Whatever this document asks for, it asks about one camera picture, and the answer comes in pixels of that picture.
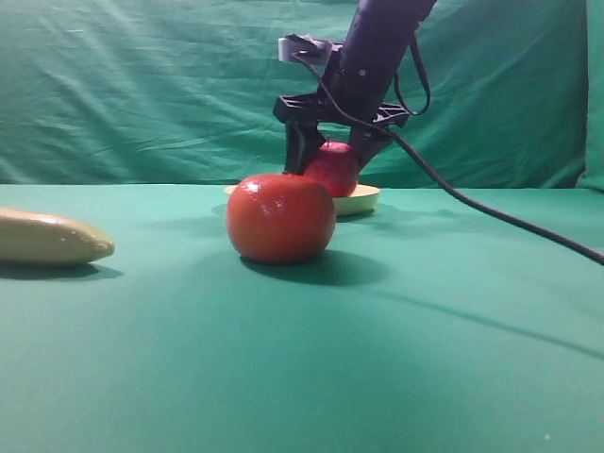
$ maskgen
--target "green table surface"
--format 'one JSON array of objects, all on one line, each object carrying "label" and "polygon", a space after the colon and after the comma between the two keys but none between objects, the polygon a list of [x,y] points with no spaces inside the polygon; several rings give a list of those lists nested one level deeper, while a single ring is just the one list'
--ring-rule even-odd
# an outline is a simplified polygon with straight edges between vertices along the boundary
[{"label": "green table surface", "polygon": [[[604,251],[604,195],[473,190]],[[438,190],[246,265],[222,187],[0,186],[113,257],[0,270],[2,453],[602,453],[604,269]]]}]

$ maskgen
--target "green backdrop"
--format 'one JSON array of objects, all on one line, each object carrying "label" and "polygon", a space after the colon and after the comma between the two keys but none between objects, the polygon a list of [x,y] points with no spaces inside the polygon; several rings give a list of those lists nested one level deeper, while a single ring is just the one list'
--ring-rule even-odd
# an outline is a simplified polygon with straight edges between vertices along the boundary
[{"label": "green backdrop", "polygon": [[587,0],[589,116],[587,162],[581,185],[604,191],[604,3]]},{"label": "green backdrop", "polygon": [[[277,60],[277,39],[341,40],[356,4],[3,0],[0,182],[216,183],[279,171],[275,97],[315,83]],[[403,132],[444,176],[461,187],[577,183],[587,110],[582,2],[439,0],[419,40],[434,99]],[[422,105],[407,60],[401,70],[409,103]],[[335,127],[325,132],[338,138]],[[394,147],[363,181],[431,185]]]}]

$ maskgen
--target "tomato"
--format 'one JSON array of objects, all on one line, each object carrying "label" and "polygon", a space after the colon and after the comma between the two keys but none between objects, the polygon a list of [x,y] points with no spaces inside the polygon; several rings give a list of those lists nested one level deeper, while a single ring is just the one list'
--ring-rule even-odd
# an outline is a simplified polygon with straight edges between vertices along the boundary
[{"label": "tomato", "polygon": [[273,264],[320,255],[336,225],[333,199],[305,176],[266,174],[244,179],[226,205],[226,229],[245,258]]},{"label": "tomato", "polygon": [[341,142],[323,143],[304,176],[323,184],[333,197],[349,196],[359,182],[359,163],[352,148]]}]

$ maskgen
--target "plate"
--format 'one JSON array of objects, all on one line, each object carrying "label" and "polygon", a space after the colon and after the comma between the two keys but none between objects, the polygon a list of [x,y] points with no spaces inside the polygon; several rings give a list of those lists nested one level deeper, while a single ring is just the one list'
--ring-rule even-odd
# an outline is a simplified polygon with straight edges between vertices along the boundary
[{"label": "plate", "polygon": [[[225,187],[225,193],[231,195],[237,186]],[[381,190],[373,186],[358,184],[349,196],[336,197],[333,204],[338,216],[357,215],[374,210]]]}]

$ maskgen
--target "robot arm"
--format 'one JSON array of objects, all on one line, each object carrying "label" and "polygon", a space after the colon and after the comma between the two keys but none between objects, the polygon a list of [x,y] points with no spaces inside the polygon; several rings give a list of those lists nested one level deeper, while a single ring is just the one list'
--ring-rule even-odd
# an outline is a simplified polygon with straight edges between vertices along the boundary
[{"label": "robot arm", "polygon": [[[289,35],[279,40],[279,59],[302,58],[309,64],[325,65],[322,80],[345,113],[380,128],[403,126],[409,113],[403,106],[383,100],[415,30],[435,3],[360,0],[344,43]],[[350,127],[348,144],[360,168],[392,141],[374,129],[350,124],[333,108],[321,87],[313,93],[279,96],[273,113],[286,127],[286,173],[303,173],[326,140],[318,130],[320,123]]]}]

